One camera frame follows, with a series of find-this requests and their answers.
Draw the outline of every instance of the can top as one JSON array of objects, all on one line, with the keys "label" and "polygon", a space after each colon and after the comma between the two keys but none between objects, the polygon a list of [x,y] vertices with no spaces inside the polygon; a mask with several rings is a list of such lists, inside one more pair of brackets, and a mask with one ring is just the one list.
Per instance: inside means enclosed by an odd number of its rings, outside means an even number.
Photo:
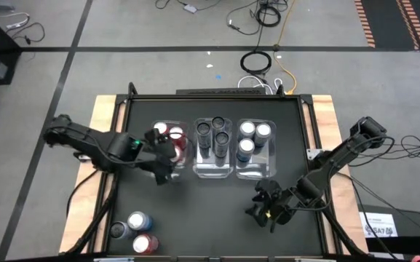
[{"label": "can top", "polygon": [[219,117],[219,116],[215,117],[213,120],[211,120],[211,125],[214,128],[218,128],[218,129],[224,127],[224,118]]},{"label": "can top", "polygon": [[137,253],[143,253],[148,249],[150,239],[146,235],[140,235],[134,239],[132,246]]},{"label": "can top", "polygon": [[239,143],[239,149],[245,153],[252,153],[255,149],[255,144],[251,139],[242,139]]},{"label": "can top", "polygon": [[167,130],[167,124],[164,122],[157,122],[153,128],[157,128],[160,134],[164,134]]},{"label": "can top", "polygon": [[208,133],[210,132],[210,125],[209,125],[209,124],[207,124],[207,123],[200,123],[200,124],[197,126],[197,132],[198,132],[200,135],[206,135],[206,134],[208,134]]},{"label": "can top", "polygon": [[256,127],[256,135],[260,138],[267,138],[271,135],[271,128],[268,124],[259,124]]},{"label": "can top", "polygon": [[109,230],[109,235],[112,238],[120,238],[125,231],[124,224],[121,222],[115,222],[113,223],[113,226],[111,226],[111,229]]},{"label": "can top", "polygon": [[229,142],[229,135],[226,132],[219,132],[215,137],[215,142],[220,145],[225,145]]},{"label": "can top", "polygon": [[133,212],[129,217],[129,225],[132,229],[139,228],[143,225],[145,218],[140,212]]},{"label": "can top", "polygon": [[250,121],[245,121],[240,125],[240,130],[246,134],[253,134],[255,132],[255,125]]},{"label": "can top", "polygon": [[175,146],[174,150],[175,156],[171,159],[172,163],[176,163],[177,161],[179,161],[179,159],[181,159],[181,150],[179,149],[179,147]]},{"label": "can top", "polygon": [[169,135],[172,139],[179,139],[182,137],[183,130],[180,127],[173,127],[169,131],[171,135]]}]

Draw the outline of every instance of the concrete floor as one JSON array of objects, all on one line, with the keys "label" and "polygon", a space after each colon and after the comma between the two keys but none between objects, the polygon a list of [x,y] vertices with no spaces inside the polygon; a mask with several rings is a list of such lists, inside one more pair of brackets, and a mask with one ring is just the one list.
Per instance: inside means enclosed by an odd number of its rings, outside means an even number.
[{"label": "concrete floor", "polygon": [[[188,0],[196,6],[213,0]],[[251,0],[222,1],[195,15],[175,1],[157,10],[153,1],[94,0],[79,46],[166,47],[252,46],[256,36],[227,28],[230,9]],[[19,0],[18,12],[42,22],[46,39],[40,47],[68,47],[85,0]],[[247,10],[233,23],[256,27]],[[0,25],[7,23],[0,18]],[[262,45],[277,41],[280,27],[264,30]],[[31,29],[27,34],[36,34]],[[281,45],[365,47],[353,1],[297,0]],[[67,113],[81,124],[90,121],[96,95],[125,93],[133,81],[141,94],[172,94],[176,89],[235,87],[245,75],[244,52],[78,52],[74,56],[56,114]],[[331,94],[345,138],[361,117],[372,116],[398,140],[420,137],[420,52],[281,52],[281,61],[298,80],[297,94]],[[0,86],[0,243],[27,172],[37,139],[67,54],[23,53],[9,86]],[[254,57],[249,63],[259,65]],[[272,83],[289,78],[273,65]],[[79,163],[66,148],[45,148],[15,231],[8,259],[56,255],[65,225],[68,195]],[[420,159],[378,160],[352,169],[352,174],[393,205],[420,210]],[[364,203],[382,205],[361,194]]]}]

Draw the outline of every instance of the orange striped tape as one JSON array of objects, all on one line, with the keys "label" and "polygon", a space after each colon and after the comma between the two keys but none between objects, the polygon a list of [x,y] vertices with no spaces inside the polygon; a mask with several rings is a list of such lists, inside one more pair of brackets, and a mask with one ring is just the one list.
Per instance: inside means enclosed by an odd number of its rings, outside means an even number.
[{"label": "orange striped tape", "polygon": [[360,19],[360,23],[362,23],[363,33],[365,33],[365,38],[367,39],[367,43],[369,47],[376,47],[375,39],[373,38],[373,33],[371,32],[370,24],[368,24],[368,19],[365,14],[365,10],[363,10],[363,5],[361,0],[354,0],[355,8],[357,9],[358,17]]},{"label": "orange striped tape", "polygon": [[415,10],[412,7],[412,3],[410,0],[402,0],[402,3],[404,5],[405,12],[407,12],[407,15],[411,19],[411,23],[413,27],[415,28],[416,35],[420,39],[420,20],[419,17],[416,15]]}]

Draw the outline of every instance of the clear plastic container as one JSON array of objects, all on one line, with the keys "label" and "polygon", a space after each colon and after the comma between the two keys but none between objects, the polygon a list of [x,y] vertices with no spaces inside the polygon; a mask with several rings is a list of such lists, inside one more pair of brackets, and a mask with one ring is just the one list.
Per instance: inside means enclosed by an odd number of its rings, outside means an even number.
[{"label": "clear plastic container", "polygon": [[[215,155],[215,134],[214,129],[211,128],[212,118],[197,119],[194,123],[194,141],[196,147],[196,154],[194,157],[194,172],[200,178],[227,178],[232,171],[234,171],[234,149],[232,145],[232,122],[229,119],[224,119],[223,131],[229,135],[228,149],[225,157],[217,157]],[[206,123],[210,126],[210,147],[201,147],[197,127],[201,123]]]},{"label": "clear plastic container", "polygon": [[171,181],[179,181],[181,175],[183,174],[183,169],[186,167],[188,160],[192,157],[192,144],[189,142],[189,126],[185,122],[170,121],[170,120],[159,120],[155,121],[152,124],[152,127],[155,127],[158,123],[165,123],[166,129],[159,128],[160,132],[166,132],[170,134],[171,139],[173,139],[174,147],[176,148],[176,165],[174,172],[171,174]]},{"label": "clear plastic container", "polygon": [[264,146],[255,146],[253,153],[248,161],[242,162],[239,157],[235,157],[236,176],[241,179],[260,180],[262,178],[270,178],[276,175],[276,124],[273,121],[260,119],[240,119],[237,122],[237,144],[235,146],[235,155],[239,150],[239,142],[243,138],[248,138],[243,135],[240,129],[242,123],[249,121],[254,123],[255,128],[260,124],[267,124],[271,129],[271,135],[265,142]]}]

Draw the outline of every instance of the sticker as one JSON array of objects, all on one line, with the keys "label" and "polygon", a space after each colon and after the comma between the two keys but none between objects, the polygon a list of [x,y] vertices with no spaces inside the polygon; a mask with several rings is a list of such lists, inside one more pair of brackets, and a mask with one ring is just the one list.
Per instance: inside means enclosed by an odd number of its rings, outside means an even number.
[{"label": "sticker", "polygon": [[363,233],[366,238],[375,237],[372,230],[378,237],[397,237],[397,229],[391,214],[367,213],[367,219],[371,226],[368,226],[363,212],[360,212]]}]

